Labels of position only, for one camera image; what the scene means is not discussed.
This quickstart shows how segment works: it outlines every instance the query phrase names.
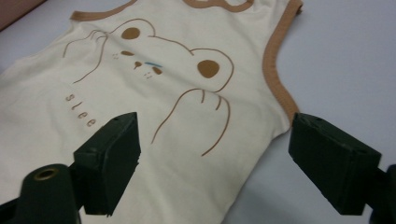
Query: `bear eye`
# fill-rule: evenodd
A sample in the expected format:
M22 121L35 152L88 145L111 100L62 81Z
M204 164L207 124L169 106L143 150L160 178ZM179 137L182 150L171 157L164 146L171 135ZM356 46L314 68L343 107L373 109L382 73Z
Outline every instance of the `bear eye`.
M160 75L163 73L163 71L161 69L159 69L158 67L152 67L152 70L155 72L155 74Z
M140 36L140 30L135 27L126 29L121 35L123 39L136 39L139 36Z
M198 63L197 67L201 75L206 78L212 78L220 70L219 64L211 60L201 61Z

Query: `bear print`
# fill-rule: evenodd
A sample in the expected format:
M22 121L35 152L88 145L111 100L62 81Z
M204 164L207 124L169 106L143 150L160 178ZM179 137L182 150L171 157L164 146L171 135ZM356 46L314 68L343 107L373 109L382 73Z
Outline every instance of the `bear print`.
M67 80L71 85L88 88L86 83L92 80L121 74L122 85L139 92L131 92L131 97L152 96L169 105L167 114L161 115L163 121L152 129L151 144L157 143L158 139L184 141L186 145L196 141L202 145L200 154L204 156L226 133L231 104L220 92L232 78L234 68L233 61L224 52L189 49L176 40L157 35L151 22L134 19L109 32L92 30L65 45L64 60L81 55L89 55L82 59L84 72L70 75ZM195 119L202 122L197 125ZM170 131L177 133L172 130L175 127L178 127L180 136L167 140L161 137ZM208 136L205 134L207 130L215 130L217 134Z

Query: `cotton cloth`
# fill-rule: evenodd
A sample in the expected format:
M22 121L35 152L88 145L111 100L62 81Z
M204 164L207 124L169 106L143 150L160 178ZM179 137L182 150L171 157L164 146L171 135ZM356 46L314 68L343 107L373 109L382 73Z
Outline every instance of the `cotton cloth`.
M0 76L0 203L135 111L140 164L113 217L83 223L220 223L298 111L276 54L301 5L133 0L75 12L64 35Z

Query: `baby vest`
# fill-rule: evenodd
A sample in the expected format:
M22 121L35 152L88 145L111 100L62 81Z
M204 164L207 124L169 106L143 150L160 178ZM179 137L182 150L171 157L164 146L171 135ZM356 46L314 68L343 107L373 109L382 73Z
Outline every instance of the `baby vest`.
M71 164L109 120L137 112L139 165L113 217L82 222L220 223L298 111L276 55L301 5L132 0L75 12L65 34L0 76L0 203L35 168Z

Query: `white table surface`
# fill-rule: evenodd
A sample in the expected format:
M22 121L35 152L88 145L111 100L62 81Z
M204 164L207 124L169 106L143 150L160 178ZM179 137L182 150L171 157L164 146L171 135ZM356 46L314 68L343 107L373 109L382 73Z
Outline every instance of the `white table surface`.
M0 33L0 73L63 34L74 10L128 0L49 0ZM284 85L302 112L326 119L396 163L396 1L304 0L278 55ZM342 217L292 161L290 133L267 149L223 224L362 224Z

